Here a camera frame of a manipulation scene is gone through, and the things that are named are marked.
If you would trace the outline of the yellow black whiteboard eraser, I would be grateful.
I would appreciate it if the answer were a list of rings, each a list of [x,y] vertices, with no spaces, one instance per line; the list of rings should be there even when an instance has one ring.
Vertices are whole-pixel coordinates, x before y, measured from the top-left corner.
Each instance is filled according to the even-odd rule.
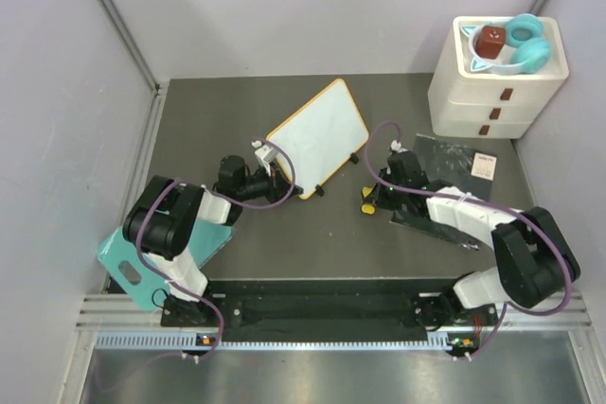
[[[372,216],[376,212],[377,186],[364,186],[361,190],[362,204],[360,207],[364,215]]]

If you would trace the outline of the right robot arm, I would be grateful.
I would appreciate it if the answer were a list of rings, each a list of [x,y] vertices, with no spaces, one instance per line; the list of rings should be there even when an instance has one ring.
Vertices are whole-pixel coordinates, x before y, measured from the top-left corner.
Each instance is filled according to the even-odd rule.
[[[387,166],[371,175],[376,205],[405,207],[416,219],[457,231],[492,250],[494,267],[468,273],[446,290],[441,309],[449,322],[464,324],[484,305],[509,304],[546,316],[569,304],[579,263],[548,210],[517,210],[444,181],[430,182],[408,149],[392,152]]]

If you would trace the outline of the yellow framed whiteboard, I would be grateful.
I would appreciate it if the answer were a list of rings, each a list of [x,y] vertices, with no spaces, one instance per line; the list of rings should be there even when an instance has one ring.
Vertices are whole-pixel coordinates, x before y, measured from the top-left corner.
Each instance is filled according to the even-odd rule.
[[[367,142],[369,131],[343,79],[335,79],[281,122],[266,139],[281,149],[276,160],[306,200]]]

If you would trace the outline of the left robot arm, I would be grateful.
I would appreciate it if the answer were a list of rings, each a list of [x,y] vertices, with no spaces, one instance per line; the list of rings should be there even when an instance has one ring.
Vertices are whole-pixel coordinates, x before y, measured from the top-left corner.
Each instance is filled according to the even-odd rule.
[[[276,206],[301,193],[275,159],[251,171],[242,157],[227,155],[211,188],[153,177],[127,215],[122,235],[139,249],[142,264],[168,282],[169,293],[184,301],[184,316],[204,325],[214,316],[215,304],[204,296],[208,280],[190,245],[195,223],[230,229],[250,201],[263,198]]]

